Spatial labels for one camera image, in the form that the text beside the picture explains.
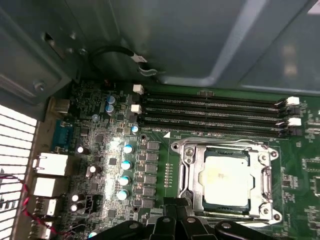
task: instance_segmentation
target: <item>wire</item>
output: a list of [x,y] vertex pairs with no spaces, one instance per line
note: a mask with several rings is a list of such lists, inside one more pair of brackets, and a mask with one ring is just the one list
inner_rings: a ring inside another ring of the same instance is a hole
[[27,206],[30,200],[30,190],[29,187],[27,186],[27,184],[25,184],[25,182],[23,180],[20,180],[18,177],[11,175],[11,174],[5,174],[5,175],[0,175],[0,179],[15,179],[18,180],[19,183],[22,184],[22,193],[23,191],[26,192],[26,196],[23,200],[22,203],[22,210],[21,212],[24,213],[25,216],[30,217],[32,220],[34,220],[37,224],[39,225],[43,225],[45,226],[47,229],[50,229],[51,232],[53,232],[56,235],[70,235],[70,232],[67,231],[57,231],[53,226],[49,226],[48,224],[46,224],[46,222],[44,222],[41,218],[31,214],[28,210],[27,210]]

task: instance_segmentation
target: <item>integrated circuit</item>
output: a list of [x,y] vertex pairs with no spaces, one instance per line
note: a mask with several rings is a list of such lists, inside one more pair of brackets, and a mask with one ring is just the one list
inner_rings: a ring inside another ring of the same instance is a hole
[[147,173],[156,173],[158,170],[158,166],[156,164],[146,164],[145,171]]
[[151,175],[146,175],[144,177],[144,183],[145,184],[156,184],[157,183],[157,177],[156,176],[151,176]]
[[151,162],[157,162],[159,159],[159,155],[157,153],[147,153],[146,160]]
[[157,141],[149,141],[147,144],[147,149],[152,151],[158,151],[160,148],[160,143]]
[[89,134],[89,128],[87,128],[87,127],[81,127],[81,129],[80,129],[80,136],[85,137],[85,136],[88,136],[88,134]]
[[104,136],[103,135],[95,136],[95,142],[96,143],[102,143],[103,141],[104,141]]
[[117,164],[117,159],[112,157],[109,159],[109,165],[116,165]]
[[108,218],[115,218],[117,214],[117,210],[109,210],[108,211]]
[[147,197],[153,197],[156,194],[156,189],[154,187],[145,186],[143,188],[143,195]]
[[146,155],[140,154],[138,159],[139,159],[140,161],[145,161],[146,158],[147,158]]
[[118,121],[123,121],[123,120],[125,119],[125,116],[124,116],[123,114],[118,114],[118,115],[116,116],[116,119],[117,119]]
[[135,194],[142,194],[144,192],[144,190],[142,188],[136,188],[134,190]]
[[138,199],[135,199],[135,200],[133,200],[133,205],[134,205],[134,206],[141,207],[142,201],[141,201],[141,200],[138,200]]
[[142,207],[145,209],[153,209],[155,205],[155,201],[150,198],[143,198],[142,199]]

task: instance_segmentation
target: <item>chip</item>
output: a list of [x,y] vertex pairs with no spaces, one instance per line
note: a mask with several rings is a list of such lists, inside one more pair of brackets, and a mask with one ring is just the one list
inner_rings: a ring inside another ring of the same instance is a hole
[[96,183],[96,182],[91,183],[91,190],[97,191],[98,190],[98,183]]
[[116,217],[116,210],[109,210],[108,211],[108,218],[115,218]]
[[81,135],[81,136],[88,136],[88,134],[89,134],[89,128],[87,128],[87,127],[82,127],[82,128],[80,129],[80,135]]
[[157,151],[160,148],[160,143],[157,141],[149,141],[147,145],[148,150]]
[[138,172],[144,172],[145,171],[145,166],[138,166],[137,170],[138,170]]
[[141,144],[141,145],[140,145],[140,149],[141,149],[141,150],[147,150],[147,145]]
[[145,161],[146,160],[146,155],[139,155],[139,160],[140,161]]
[[143,183],[143,182],[144,182],[144,178],[143,178],[143,177],[137,177],[137,178],[135,179],[135,181],[136,181],[137,183]]
[[142,207],[145,209],[153,209],[155,201],[153,199],[144,198],[142,199]]
[[135,200],[133,200],[133,205],[134,205],[134,206],[139,206],[139,207],[141,207],[142,201],[135,199]]
[[142,194],[144,192],[144,190],[142,188],[136,188],[134,190],[135,194]]
[[146,160],[151,162],[158,162],[159,155],[157,153],[147,153]]
[[123,134],[124,135],[130,135],[130,133],[131,133],[131,128],[130,127],[125,127],[123,129]]
[[154,187],[145,186],[143,188],[143,195],[147,197],[153,197],[156,193],[156,189]]
[[144,183],[145,184],[156,184],[157,183],[157,177],[156,176],[151,176],[151,175],[146,175],[144,177]]
[[102,143],[104,140],[104,136],[103,135],[97,135],[95,136],[95,142],[96,143]]
[[118,116],[116,116],[116,119],[118,121],[123,121],[125,119],[125,116],[123,114],[118,114]]
[[158,170],[158,166],[155,164],[146,164],[145,165],[145,171],[147,173],[156,173]]
[[117,164],[117,159],[116,158],[110,158],[109,160],[109,165],[116,165]]

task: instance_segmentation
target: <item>screw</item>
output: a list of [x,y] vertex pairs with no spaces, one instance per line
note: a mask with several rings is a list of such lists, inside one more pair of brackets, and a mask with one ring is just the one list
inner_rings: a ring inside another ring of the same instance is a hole
[[272,151],[272,152],[271,152],[271,156],[275,158],[276,156],[278,156],[278,154],[277,154],[276,151]]
[[224,222],[221,224],[221,227],[223,227],[224,229],[230,229],[231,228],[231,225],[227,222]]
[[85,50],[84,48],[80,48],[78,51],[79,51],[79,54],[82,56],[86,56],[88,54],[87,50]]
[[273,217],[274,217],[274,220],[277,220],[277,221],[280,220],[280,215],[279,214],[275,214]]
[[164,223],[169,223],[171,220],[170,220],[170,218],[168,218],[168,217],[166,217],[166,218],[164,218],[163,220],[162,220],[162,222],[164,222]]
[[46,84],[43,81],[37,81],[33,83],[33,87],[36,92],[43,92],[46,88]]
[[137,227],[139,227],[139,225],[136,223],[133,223],[129,226],[130,229],[136,229]]
[[196,220],[193,217],[188,217],[186,221],[190,224],[193,224]]
[[192,157],[194,155],[194,149],[192,147],[187,147],[185,150],[184,150],[184,153],[187,157]]

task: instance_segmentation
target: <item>green circuit board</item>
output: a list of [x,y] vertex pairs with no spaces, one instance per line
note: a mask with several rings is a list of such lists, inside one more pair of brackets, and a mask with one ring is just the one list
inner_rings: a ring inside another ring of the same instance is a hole
[[[198,95],[210,92],[215,96],[240,99],[277,101],[284,95],[239,92],[220,89],[199,89],[179,86],[144,85],[145,89],[163,93],[183,93]],[[109,116],[105,112],[106,97],[112,94],[116,98],[116,113]],[[79,175],[72,176],[69,193],[61,215],[61,230],[78,220],[85,219],[85,230],[76,233],[75,239],[86,239],[92,231],[100,232],[127,220],[146,223],[149,217],[162,215],[163,197],[176,197],[179,181],[179,155],[171,150],[171,143],[188,137],[214,136],[205,132],[183,130],[167,130],[159,128],[141,128],[137,135],[130,131],[134,123],[130,122],[129,95],[132,85],[115,84],[110,86],[95,81],[82,81],[71,90],[70,116],[66,121],[74,126],[73,139],[68,154],[76,154],[77,146],[85,146],[91,154],[81,156]],[[99,115],[98,121],[92,116]],[[316,97],[300,97],[300,117],[302,120],[302,136],[289,138],[260,137],[254,135],[239,136],[237,134],[219,135],[221,139],[258,139],[280,153],[272,162],[272,195],[273,208],[283,216],[283,221],[271,226],[257,228],[258,231],[280,239],[315,240],[320,239],[320,99]],[[154,207],[136,207],[134,200],[141,200],[136,189],[148,185],[137,182],[138,177],[147,175],[138,171],[139,156],[144,154],[142,145],[149,142],[159,143],[155,195],[148,197],[154,201]],[[130,144],[134,153],[125,154],[123,147]],[[133,168],[122,170],[122,161],[131,161]],[[92,164],[102,166],[101,174],[91,178],[85,177],[86,169]],[[118,179],[129,176],[131,184],[121,186]],[[118,201],[117,192],[126,189],[129,197]],[[99,195],[101,202],[96,212],[70,212],[71,196],[75,193]]]

